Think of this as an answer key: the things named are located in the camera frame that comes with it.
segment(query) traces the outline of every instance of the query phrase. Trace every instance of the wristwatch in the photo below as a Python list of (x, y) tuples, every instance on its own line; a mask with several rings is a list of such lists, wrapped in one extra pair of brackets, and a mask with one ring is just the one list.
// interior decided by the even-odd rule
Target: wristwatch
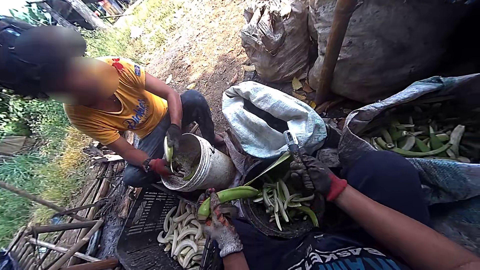
[(150, 171), (150, 161), (152, 161), (151, 158), (147, 158), (146, 160), (144, 160), (142, 162), (142, 167), (144, 169), (145, 172), (149, 172)]

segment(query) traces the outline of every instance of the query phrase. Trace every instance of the black bucket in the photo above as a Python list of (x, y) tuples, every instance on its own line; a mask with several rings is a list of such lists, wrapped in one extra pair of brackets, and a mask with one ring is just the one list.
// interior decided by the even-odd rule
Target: black bucket
[[(275, 160), (260, 160), (254, 163), (248, 170), (246, 176), (242, 179), (240, 185), (248, 183), (250, 180), (258, 176)], [(291, 160), (280, 163), (268, 173), (281, 178), (289, 170)], [(261, 179), (255, 180), (250, 186), (260, 189), (263, 186)], [(282, 230), (279, 230), (275, 222), (269, 222), (270, 214), (265, 212), (265, 205), (263, 203), (255, 203), (253, 199), (241, 199), (240, 205), (245, 218), (255, 227), (267, 236), (278, 236), (282, 238), (293, 238), (300, 236), (313, 228), (313, 223), (310, 219), (299, 220), (293, 223), (282, 223)]]

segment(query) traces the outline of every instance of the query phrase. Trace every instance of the white bucket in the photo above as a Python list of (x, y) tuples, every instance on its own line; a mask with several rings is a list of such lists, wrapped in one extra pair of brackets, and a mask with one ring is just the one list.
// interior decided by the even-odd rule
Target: white bucket
[(224, 190), (232, 183), (236, 170), (230, 157), (215, 149), (207, 140), (192, 133), (180, 138), (179, 152), (174, 153), (179, 163), (189, 175), (198, 162), (195, 174), (189, 180), (171, 175), (162, 177), (163, 184), (172, 190), (189, 192), (197, 189), (215, 188)]

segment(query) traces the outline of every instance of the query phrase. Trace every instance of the white knit glove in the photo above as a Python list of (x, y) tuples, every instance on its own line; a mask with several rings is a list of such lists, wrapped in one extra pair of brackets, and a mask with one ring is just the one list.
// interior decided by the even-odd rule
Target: white knit glove
[(208, 195), (210, 195), (210, 217), (205, 221), (204, 231), (218, 242), (221, 257), (242, 251), (243, 245), (235, 227), (220, 211), (221, 203), (215, 189), (207, 189), (205, 194), (200, 196), (199, 202), (203, 202)]

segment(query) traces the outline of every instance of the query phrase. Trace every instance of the dirt path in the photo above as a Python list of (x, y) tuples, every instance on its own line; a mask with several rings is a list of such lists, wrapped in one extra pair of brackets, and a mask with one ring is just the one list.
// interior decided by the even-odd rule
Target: dirt path
[(247, 56), (241, 46), (244, 0), (190, 0), (174, 15), (180, 28), (169, 34), (165, 45), (155, 51), (147, 70), (165, 81), (172, 74), (170, 87), (182, 93), (195, 83), (212, 110), (216, 132), (228, 123), (222, 114), (222, 93), (238, 75)]

